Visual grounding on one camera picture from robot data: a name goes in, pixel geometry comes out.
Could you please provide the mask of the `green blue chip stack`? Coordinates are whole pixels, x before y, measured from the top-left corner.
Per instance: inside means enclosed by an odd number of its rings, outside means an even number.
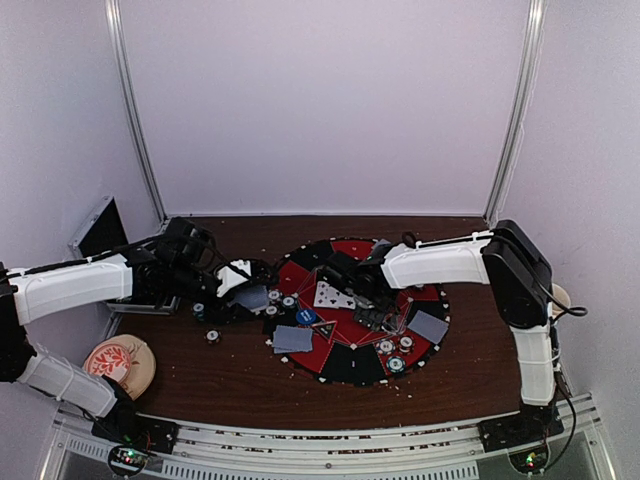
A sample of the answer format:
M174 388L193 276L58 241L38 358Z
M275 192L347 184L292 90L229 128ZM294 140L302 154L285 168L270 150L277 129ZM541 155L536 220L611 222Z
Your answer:
M205 322L207 317L205 305L202 303L194 303L192 305L192 314L197 321Z

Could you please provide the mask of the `brown red chip stack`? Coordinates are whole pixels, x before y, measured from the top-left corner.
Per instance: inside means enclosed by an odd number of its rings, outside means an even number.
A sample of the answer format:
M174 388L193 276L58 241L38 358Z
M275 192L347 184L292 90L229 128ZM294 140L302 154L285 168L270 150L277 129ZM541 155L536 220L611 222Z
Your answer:
M209 345L215 345L221 341L221 333L216 329L208 330L205 334L205 340Z

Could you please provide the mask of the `blue orange poker chip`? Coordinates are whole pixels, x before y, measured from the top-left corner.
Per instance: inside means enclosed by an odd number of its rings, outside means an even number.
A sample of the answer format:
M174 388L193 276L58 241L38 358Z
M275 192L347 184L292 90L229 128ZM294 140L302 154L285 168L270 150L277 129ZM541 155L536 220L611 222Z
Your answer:
M383 339L375 344L375 349L380 355L391 355L395 351L395 343L391 339Z

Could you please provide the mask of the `brown white poker chip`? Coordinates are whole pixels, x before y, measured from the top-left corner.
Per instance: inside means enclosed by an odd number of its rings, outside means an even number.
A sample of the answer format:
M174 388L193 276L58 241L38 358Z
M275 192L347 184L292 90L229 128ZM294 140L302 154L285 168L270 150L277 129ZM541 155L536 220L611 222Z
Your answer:
M409 355L413 352L415 341L411 336L405 335L398 340L398 351L403 355Z

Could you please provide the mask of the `green blue poker chip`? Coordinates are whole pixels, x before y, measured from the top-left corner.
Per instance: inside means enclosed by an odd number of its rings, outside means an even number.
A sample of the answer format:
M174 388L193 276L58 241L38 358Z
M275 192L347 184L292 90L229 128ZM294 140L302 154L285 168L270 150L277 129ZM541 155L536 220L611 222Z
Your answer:
M401 373L406 368L406 362L400 356L390 356L386 361L386 368L392 374Z

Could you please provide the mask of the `grey cards seat nine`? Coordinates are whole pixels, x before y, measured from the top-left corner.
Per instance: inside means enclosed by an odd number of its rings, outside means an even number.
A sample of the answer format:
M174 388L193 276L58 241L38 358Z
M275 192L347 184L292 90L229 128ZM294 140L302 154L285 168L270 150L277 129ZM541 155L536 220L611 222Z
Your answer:
M407 328L432 344L439 344L449 330L449 323L418 310Z

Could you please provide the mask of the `grey cards seat two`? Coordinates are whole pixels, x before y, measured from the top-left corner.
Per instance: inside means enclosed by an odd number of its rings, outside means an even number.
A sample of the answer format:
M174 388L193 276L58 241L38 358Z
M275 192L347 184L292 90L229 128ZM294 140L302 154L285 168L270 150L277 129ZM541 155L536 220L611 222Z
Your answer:
M313 330L278 325L273 334L272 346L277 354L310 352L313 350Z

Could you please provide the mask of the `grey cards seat six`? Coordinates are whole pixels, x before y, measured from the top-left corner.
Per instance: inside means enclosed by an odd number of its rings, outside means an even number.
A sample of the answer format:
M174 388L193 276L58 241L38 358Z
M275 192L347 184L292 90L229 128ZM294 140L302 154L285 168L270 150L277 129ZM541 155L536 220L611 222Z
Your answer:
M392 243L385 239L378 240L372 247L371 253L374 253L377 250L384 249L386 247L391 246Z

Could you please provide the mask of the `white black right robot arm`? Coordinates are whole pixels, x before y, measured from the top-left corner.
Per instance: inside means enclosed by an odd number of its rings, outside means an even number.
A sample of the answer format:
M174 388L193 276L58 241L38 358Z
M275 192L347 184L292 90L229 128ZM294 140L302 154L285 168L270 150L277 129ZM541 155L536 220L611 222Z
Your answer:
M397 294L427 284L488 285L504 323L515 340L521 376L517 414L505 421L484 421L487 439L541 441L552 430L559 372L556 325L564 316L584 317L553 292L552 268L542 252L513 220L467 236L423 242L404 233L401 242L377 243L356 260L335 253L324 276L377 317L389 313Z

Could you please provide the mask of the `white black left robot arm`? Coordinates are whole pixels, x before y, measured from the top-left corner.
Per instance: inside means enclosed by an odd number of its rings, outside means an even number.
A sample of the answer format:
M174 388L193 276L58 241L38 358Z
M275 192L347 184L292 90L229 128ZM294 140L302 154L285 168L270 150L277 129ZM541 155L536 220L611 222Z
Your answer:
M175 217L162 233L58 264L1 270L1 380L19 382L78 407L104 435L123 444L144 433L131 395L106 375L92 374L31 344L27 324L102 301L169 297L202 303L230 318L248 314L243 295L276 285L275 266L230 261L211 232Z

